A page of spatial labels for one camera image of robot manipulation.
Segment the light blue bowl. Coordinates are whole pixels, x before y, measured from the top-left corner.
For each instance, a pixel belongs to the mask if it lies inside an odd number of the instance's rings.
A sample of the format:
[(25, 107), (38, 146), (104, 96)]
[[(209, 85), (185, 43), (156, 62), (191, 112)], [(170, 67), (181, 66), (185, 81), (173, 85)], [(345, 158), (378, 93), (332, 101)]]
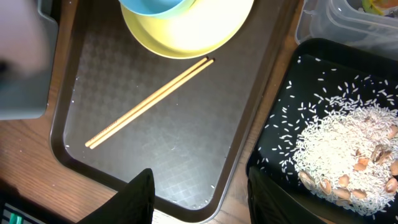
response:
[(189, 10), (195, 0), (119, 0), (119, 2), (137, 15), (166, 19)]

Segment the yellow round plate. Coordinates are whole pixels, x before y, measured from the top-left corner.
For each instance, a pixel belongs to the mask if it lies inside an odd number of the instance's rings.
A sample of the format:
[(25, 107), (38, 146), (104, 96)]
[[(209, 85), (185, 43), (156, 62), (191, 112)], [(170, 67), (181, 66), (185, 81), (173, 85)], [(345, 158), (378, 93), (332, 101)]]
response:
[(254, 0), (198, 0), (170, 19), (135, 14), (121, 6), (134, 38), (147, 50), (172, 59), (206, 55), (227, 43), (247, 19)]

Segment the green orange snack wrapper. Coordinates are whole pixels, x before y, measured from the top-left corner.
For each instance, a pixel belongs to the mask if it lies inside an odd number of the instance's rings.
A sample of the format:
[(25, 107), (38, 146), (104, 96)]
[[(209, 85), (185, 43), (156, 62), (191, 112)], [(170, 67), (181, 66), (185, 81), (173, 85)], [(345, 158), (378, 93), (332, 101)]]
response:
[(379, 16), (397, 16), (397, 0), (362, 0), (365, 12)]

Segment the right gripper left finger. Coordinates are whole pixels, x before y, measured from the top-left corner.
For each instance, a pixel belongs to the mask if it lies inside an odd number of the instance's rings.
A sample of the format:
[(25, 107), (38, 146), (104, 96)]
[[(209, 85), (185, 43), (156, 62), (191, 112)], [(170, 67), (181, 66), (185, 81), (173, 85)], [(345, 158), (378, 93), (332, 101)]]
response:
[(80, 220), (83, 224), (151, 224), (155, 184), (151, 169), (144, 169), (105, 204)]

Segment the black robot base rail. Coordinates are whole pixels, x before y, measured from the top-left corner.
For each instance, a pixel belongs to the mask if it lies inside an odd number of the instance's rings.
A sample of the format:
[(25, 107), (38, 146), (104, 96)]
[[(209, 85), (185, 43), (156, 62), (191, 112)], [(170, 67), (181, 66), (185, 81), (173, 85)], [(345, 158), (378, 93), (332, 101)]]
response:
[(18, 194), (1, 191), (1, 224), (72, 223), (72, 221)]

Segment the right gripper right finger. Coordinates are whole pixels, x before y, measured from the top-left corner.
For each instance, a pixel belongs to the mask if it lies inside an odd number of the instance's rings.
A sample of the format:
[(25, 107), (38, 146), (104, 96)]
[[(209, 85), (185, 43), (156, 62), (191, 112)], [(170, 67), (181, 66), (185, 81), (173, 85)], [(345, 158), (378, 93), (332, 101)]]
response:
[(248, 205), (251, 223), (319, 224), (319, 219), (299, 205), (257, 167), (248, 170)]

